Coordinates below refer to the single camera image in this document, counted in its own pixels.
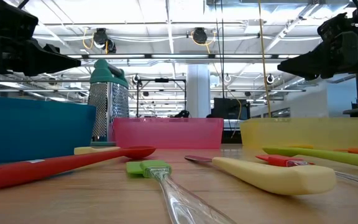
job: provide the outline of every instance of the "green spatula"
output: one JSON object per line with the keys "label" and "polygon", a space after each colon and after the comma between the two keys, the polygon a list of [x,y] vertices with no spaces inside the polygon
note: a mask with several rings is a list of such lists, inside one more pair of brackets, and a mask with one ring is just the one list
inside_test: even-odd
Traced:
{"label": "green spatula", "polygon": [[304,155],[358,166],[358,154],[296,147],[264,147],[263,150],[267,154],[282,156]]}

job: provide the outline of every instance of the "white pillar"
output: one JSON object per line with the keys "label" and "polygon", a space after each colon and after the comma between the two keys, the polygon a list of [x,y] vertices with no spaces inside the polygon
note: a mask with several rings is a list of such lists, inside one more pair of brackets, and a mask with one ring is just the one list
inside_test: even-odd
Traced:
{"label": "white pillar", "polygon": [[205,118],[211,113],[208,65],[187,67],[187,110],[192,118]]}

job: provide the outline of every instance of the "yellow plastic container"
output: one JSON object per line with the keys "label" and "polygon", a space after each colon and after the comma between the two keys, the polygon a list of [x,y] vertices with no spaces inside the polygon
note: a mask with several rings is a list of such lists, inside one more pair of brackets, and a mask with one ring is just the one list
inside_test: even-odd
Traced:
{"label": "yellow plastic container", "polygon": [[306,145],[317,149],[358,147],[358,118],[252,118],[240,125],[246,149]]}

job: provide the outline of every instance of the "teal grater top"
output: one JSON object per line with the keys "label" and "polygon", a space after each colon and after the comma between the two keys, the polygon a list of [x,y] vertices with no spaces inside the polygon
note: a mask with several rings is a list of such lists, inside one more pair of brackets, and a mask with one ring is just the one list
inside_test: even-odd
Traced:
{"label": "teal grater top", "polygon": [[125,79],[124,71],[110,66],[105,59],[99,59],[94,64],[94,71],[92,72],[91,80],[89,82],[113,82],[128,88],[128,82]]}

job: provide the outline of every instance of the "blue plastic container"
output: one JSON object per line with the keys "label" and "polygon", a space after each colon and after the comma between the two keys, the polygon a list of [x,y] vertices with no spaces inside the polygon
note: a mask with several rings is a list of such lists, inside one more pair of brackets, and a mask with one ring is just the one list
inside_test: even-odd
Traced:
{"label": "blue plastic container", "polygon": [[0,162],[73,155],[95,117],[94,106],[0,97]]}

